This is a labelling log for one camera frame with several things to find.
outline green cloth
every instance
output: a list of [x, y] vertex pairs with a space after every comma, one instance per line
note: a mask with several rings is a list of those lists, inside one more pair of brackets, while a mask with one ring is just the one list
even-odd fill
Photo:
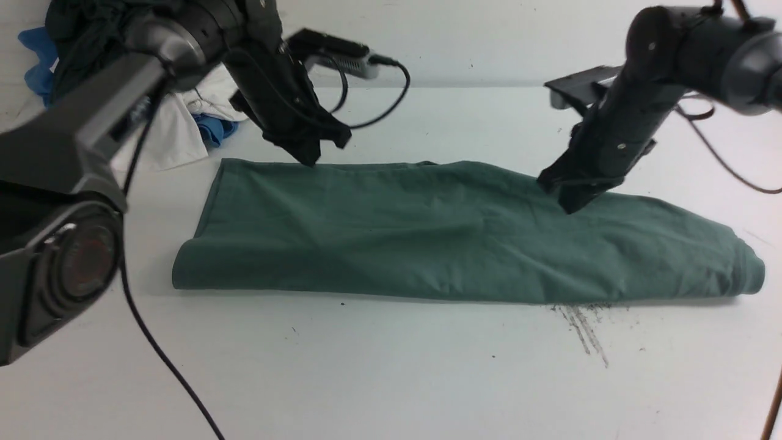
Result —
[[534, 178], [476, 162], [225, 159], [178, 289], [591, 303], [755, 293], [765, 268], [718, 223], [607, 193], [565, 215]]

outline wire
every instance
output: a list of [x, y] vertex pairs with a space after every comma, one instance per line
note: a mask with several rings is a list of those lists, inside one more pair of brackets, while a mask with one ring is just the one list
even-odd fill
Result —
[[706, 95], [703, 95], [702, 93], [692, 92], [690, 95], [685, 95], [682, 97], [682, 100], [685, 99], [696, 99], [698, 101], [706, 101], [712, 107], [706, 110], [705, 112], [699, 114], [680, 113], [681, 116], [685, 117], [690, 121], [705, 121], [710, 117], [714, 116], [714, 114], [717, 112], [717, 107], [714, 105], [714, 100]]
[[374, 64], [382, 64], [383, 66], [396, 67], [397, 69], [402, 70], [402, 74], [404, 74], [404, 88], [402, 89], [402, 92], [399, 94], [399, 98], [396, 98], [396, 101], [394, 101], [394, 103], [391, 104], [391, 107], [389, 107], [388, 110], [380, 114], [380, 116], [376, 117], [375, 119], [371, 119], [369, 121], [357, 125], [350, 125], [349, 128], [351, 130], [369, 127], [370, 125], [377, 124], [383, 119], [386, 119], [386, 117], [390, 115], [394, 110], [396, 110], [399, 104], [402, 103], [402, 99], [404, 99], [405, 95], [407, 94], [407, 90], [410, 89], [410, 83], [411, 83], [410, 72], [399, 61], [393, 60], [385, 56], [375, 55], [370, 57], [369, 62]]
[[706, 145], [706, 148], [708, 148], [708, 151], [710, 151], [712, 153], [712, 156], [714, 156], [714, 158], [717, 159], [719, 164], [722, 165], [723, 168], [725, 168], [725, 171], [728, 171], [736, 180], [738, 180], [741, 183], [744, 183], [746, 186], [754, 189], [755, 191], [757, 191], [759, 193], [764, 193], [764, 194], [781, 194], [782, 193], [782, 188], [779, 188], [779, 189], [761, 188], [760, 186], [757, 186], [754, 183], [749, 182], [747, 179], [745, 179], [740, 174], [738, 174], [734, 169], [732, 169], [727, 164], [727, 162], [725, 162], [725, 160], [723, 158], [721, 158], [719, 153], [717, 153], [717, 151], [714, 150], [714, 147], [712, 146], [712, 144], [708, 141], [708, 139], [706, 139], [706, 136], [703, 134], [703, 132], [701, 132], [701, 129], [698, 128], [698, 126], [695, 124], [695, 119], [693, 119], [693, 116], [687, 114], [684, 111], [684, 109], [682, 109], [682, 107], [679, 106], [679, 105], [676, 106], [675, 110], [676, 110], [676, 112], [679, 115], [681, 115], [681, 117], [683, 117], [684, 119], [687, 120], [687, 123], [690, 124], [690, 126], [692, 127], [693, 130], [695, 130], [695, 133], [698, 135], [699, 138], [701, 138], [701, 141], [703, 141], [704, 145]]
[[338, 112], [339, 109], [343, 108], [345, 101], [347, 101], [347, 89], [349, 88], [349, 85], [347, 84], [347, 76], [345, 75], [345, 70], [342, 68], [342, 66], [339, 65], [339, 63], [337, 63], [337, 60], [335, 60], [333, 56], [329, 55], [328, 53], [321, 53], [319, 55], [331, 61], [334, 68], [339, 72], [339, 79], [342, 81], [343, 90], [342, 95], [339, 96], [339, 102], [337, 103], [336, 107], [329, 111], [330, 114], [334, 114]]
[[[247, 52], [245, 49], [234, 49], [234, 53], [240, 53], [240, 54], [244, 55], [245, 58], [247, 58], [252, 64], [254, 64], [255, 67], [257, 67], [257, 69], [261, 72], [261, 74], [264, 76], [264, 78], [266, 78], [266, 81], [269, 83], [269, 86], [274, 91], [275, 95], [277, 95], [277, 97], [282, 101], [282, 103], [285, 104], [285, 106], [287, 106], [294, 114], [296, 114], [296, 116], [302, 118], [306, 122], [308, 122], [308, 123], [310, 123], [310, 124], [312, 124], [312, 125], [314, 125], [316, 127], [319, 127], [319, 128], [324, 128], [326, 130], [339, 130], [339, 129], [341, 129], [341, 127], [337, 127], [335, 125], [326, 124], [324, 122], [318, 121], [317, 119], [314, 119], [312, 117], [307, 116], [299, 108], [297, 108], [293, 103], [288, 101], [288, 99], [285, 98], [282, 95], [282, 92], [280, 92], [279, 89], [277, 89], [277, 87], [274, 86], [274, 82], [272, 82], [272, 80], [269, 78], [269, 76], [266, 75], [266, 72], [260, 66], [260, 64], [258, 64], [258, 62], [255, 60], [255, 58], [253, 58], [253, 56], [249, 52]], [[384, 66], [392, 66], [392, 67], [396, 67], [396, 68], [402, 70], [402, 73], [404, 74], [404, 78], [405, 78], [404, 88], [402, 89], [402, 93], [400, 93], [399, 98], [396, 99], [394, 104], [392, 104], [391, 107], [389, 107], [388, 110], [386, 110], [380, 116], [378, 116], [375, 119], [372, 119], [370, 121], [363, 122], [363, 123], [358, 124], [358, 125], [349, 125], [348, 128], [350, 128], [352, 130], [355, 130], [357, 128], [366, 128], [366, 127], [369, 127], [370, 125], [376, 124], [376, 123], [380, 122], [381, 120], [385, 119], [388, 115], [391, 114], [391, 112], [393, 112], [399, 106], [399, 104], [402, 102], [402, 99], [404, 99], [405, 95], [407, 94], [407, 90], [410, 88], [410, 83], [411, 83], [410, 72], [407, 71], [407, 68], [402, 63], [400, 63], [399, 61], [390, 59], [388, 57], [385, 57], [385, 56], [377, 56], [377, 55], [373, 56], [372, 58], [370, 58], [370, 62], [373, 62], [373, 61], [374, 61], [375, 64], [382, 64]]]
[[747, 21], [752, 18], [749, 15], [747, 6], [744, 4], [744, 0], [731, 0], [731, 2], [733, 3], [734, 9], [736, 9], [736, 13], [738, 14], [739, 18], [741, 18], [743, 21]]
[[[152, 127], [152, 122], [155, 119], [157, 110], [160, 108], [160, 105], [163, 103], [163, 99], [166, 97], [167, 91], [168, 91], [168, 84], [165, 84], [161, 86], [159, 90], [155, 91], [150, 99], [149, 114], [148, 114], [149, 119], [147, 120], [146, 125], [142, 130], [141, 136], [138, 138], [138, 141], [136, 142], [136, 149], [133, 152], [133, 158], [131, 159], [130, 167], [127, 170], [127, 177], [125, 179], [125, 183], [123, 184], [123, 188], [122, 188], [122, 193], [126, 197], [131, 189], [133, 174], [135, 173], [136, 166], [138, 165], [138, 159], [141, 156], [142, 147], [144, 146], [144, 142], [146, 141], [147, 135], [149, 134], [149, 130]], [[124, 251], [120, 258], [120, 277], [122, 278], [122, 290], [125, 294], [125, 301], [127, 302], [128, 308], [130, 308], [131, 310], [133, 319], [135, 319], [136, 323], [138, 324], [138, 328], [141, 329], [142, 333], [144, 334], [144, 337], [152, 346], [152, 349], [158, 355], [160, 360], [162, 360], [163, 363], [166, 364], [168, 369], [177, 378], [177, 380], [185, 389], [185, 391], [188, 393], [188, 395], [190, 395], [190, 398], [195, 403], [195, 405], [198, 406], [198, 408], [201, 410], [201, 414], [203, 414], [204, 418], [206, 419], [206, 422], [209, 423], [210, 427], [212, 427], [212, 431], [214, 431], [215, 436], [217, 436], [219, 440], [225, 440], [223, 433], [220, 431], [220, 428], [215, 423], [214, 419], [212, 418], [212, 415], [209, 413], [209, 410], [206, 409], [206, 407], [203, 405], [203, 402], [201, 402], [201, 398], [196, 394], [196, 392], [187, 382], [185, 377], [183, 377], [182, 374], [179, 372], [179, 370], [177, 370], [177, 367], [174, 366], [174, 364], [171, 362], [170, 359], [168, 359], [168, 356], [163, 351], [163, 349], [157, 344], [157, 341], [155, 341], [155, 338], [152, 336], [152, 333], [149, 332], [149, 328], [147, 328], [146, 324], [144, 323], [144, 319], [142, 319], [141, 314], [138, 312], [136, 303], [133, 300], [133, 296], [131, 295], [131, 285], [130, 282], [128, 281], [127, 263], [126, 263]]]
[[782, 373], [777, 382], [777, 390], [774, 392], [774, 397], [771, 401], [771, 409], [769, 415], [766, 417], [766, 426], [763, 427], [763, 433], [761, 440], [770, 440], [771, 433], [774, 431], [774, 425], [777, 423], [777, 414], [780, 412], [780, 405], [782, 405]]

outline table surface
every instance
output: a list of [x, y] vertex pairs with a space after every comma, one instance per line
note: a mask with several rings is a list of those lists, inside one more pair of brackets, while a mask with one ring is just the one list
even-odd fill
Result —
[[[326, 107], [338, 95], [319, 92]], [[351, 90], [339, 115], [367, 119], [397, 92]], [[536, 175], [576, 122], [542, 88], [416, 88], [344, 151], [324, 144], [321, 162], [480, 160]], [[778, 114], [719, 109], [701, 126], [737, 170], [782, 186]], [[174, 290], [220, 158], [291, 161], [251, 124], [210, 159], [138, 175], [132, 290], [230, 439], [757, 438], [782, 365], [782, 197], [734, 181], [679, 117], [657, 140], [619, 191], [733, 227], [766, 262], [759, 294], [563, 308]], [[116, 286], [0, 370], [0, 395], [4, 438], [212, 438]]]

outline brown cable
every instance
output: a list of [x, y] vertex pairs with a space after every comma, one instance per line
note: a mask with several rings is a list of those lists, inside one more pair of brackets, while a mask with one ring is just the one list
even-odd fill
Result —
[[738, 14], [739, 18], [741, 18], [743, 21], [747, 21], [751, 18], [749, 11], [747, 10], [747, 6], [744, 4], [744, 0], [730, 1], [733, 3], [734, 9], [736, 9], [736, 13]]
[[766, 426], [763, 427], [763, 433], [760, 440], [771, 440], [771, 433], [774, 431], [774, 424], [777, 422], [777, 414], [780, 412], [780, 404], [782, 403], [782, 370], [780, 371], [780, 378], [777, 382], [777, 390], [774, 392], [774, 398], [771, 401], [771, 409], [769, 409], [769, 415], [766, 418]]

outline blue cloth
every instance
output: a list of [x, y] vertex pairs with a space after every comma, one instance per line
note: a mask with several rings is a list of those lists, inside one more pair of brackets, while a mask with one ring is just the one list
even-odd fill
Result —
[[21, 31], [17, 38], [24, 47], [38, 55], [38, 65], [24, 74], [24, 82], [30, 90], [44, 100], [44, 105], [48, 106], [54, 77], [49, 69], [57, 61], [57, 48], [46, 33], [45, 27]]
[[194, 114], [193, 119], [201, 132], [201, 139], [208, 146], [219, 147], [223, 139], [233, 135], [239, 128], [238, 122], [225, 121], [205, 114]]

